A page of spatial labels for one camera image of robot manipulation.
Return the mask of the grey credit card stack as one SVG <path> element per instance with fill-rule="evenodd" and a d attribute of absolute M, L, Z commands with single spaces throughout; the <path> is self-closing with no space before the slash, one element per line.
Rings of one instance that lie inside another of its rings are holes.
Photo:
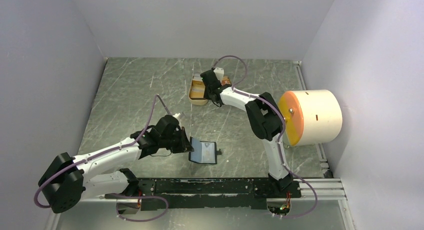
<path fill-rule="evenodd" d="M 189 96 L 191 99 L 203 99 L 204 92 L 205 92 L 205 85 L 203 83 L 203 80 L 200 77 L 200 74 L 196 73 L 192 77 L 191 91 Z"/>

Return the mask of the black card holder wallet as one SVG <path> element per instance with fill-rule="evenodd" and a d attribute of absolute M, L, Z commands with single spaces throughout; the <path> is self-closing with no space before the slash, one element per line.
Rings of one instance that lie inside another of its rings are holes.
<path fill-rule="evenodd" d="M 201 141 L 197 138 L 190 137 L 190 144 L 193 151 L 189 152 L 188 160 L 196 164 L 216 165 L 218 163 L 218 155 L 221 150 L 217 148 L 217 143 L 212 141 Z"/>

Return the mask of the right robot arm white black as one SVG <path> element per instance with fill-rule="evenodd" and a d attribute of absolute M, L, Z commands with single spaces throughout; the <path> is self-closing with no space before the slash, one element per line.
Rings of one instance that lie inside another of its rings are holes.
<path fill-rule="evenodd" d="M 270 192 L 282 197 L 293 182 L 293 175 L 286 165 L 282 147 L 282 135 L 286 129 L 284 118 L 273 97 L 268 92 L 252 94 L 228 84 L 222 85 L 214 68 L 200 74 L 205 86 L 204 97 L 216 106 L 229 105 L 246 112 L 250 127 L 262 140 L 268 158 Z"/>

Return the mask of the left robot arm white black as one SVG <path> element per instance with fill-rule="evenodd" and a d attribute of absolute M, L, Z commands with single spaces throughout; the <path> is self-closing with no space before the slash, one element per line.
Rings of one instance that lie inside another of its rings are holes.
<path fill-rule="evenodd" d="M 131 134 L 117 144 L 83 155 L 57 155 L 38 182 L 34 203 L 55 214 L 74 207 L 80 200 L 117 194 L 143 196 L 139 181 L 128 168 L 108 170 L 127 162 L 154 155 L 160 149 L 172 154 L 194 151 L 186 130 L 174 115 L 165 115 L 155 125 Z"/>

